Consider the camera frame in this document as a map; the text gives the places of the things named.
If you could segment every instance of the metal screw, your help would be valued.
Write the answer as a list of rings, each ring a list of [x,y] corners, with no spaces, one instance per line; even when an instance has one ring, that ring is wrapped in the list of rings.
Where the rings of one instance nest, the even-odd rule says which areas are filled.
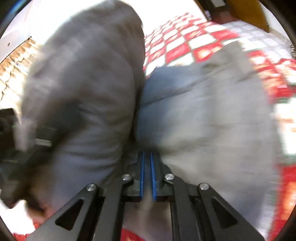
[[[131,179],[131,175],[129,175],[129,174],[123,174],[122,175],[122,180],[129,181],[130,179]]]
[[[88,184],[88,185],[86,186],[86,189],[87,189],[89,192],[91,192],[91,191],[93,191],[93,190],[96,189],[96,185],[93,184],[93,183]]]
[[[208,190],[209,189],[209,184],[207,184],[207,183],[201,183],[200,184],[200,189],[201,190]]]
[[[168,173],[165,175],[165,179],[171,181],[175,178],[174,174]]]

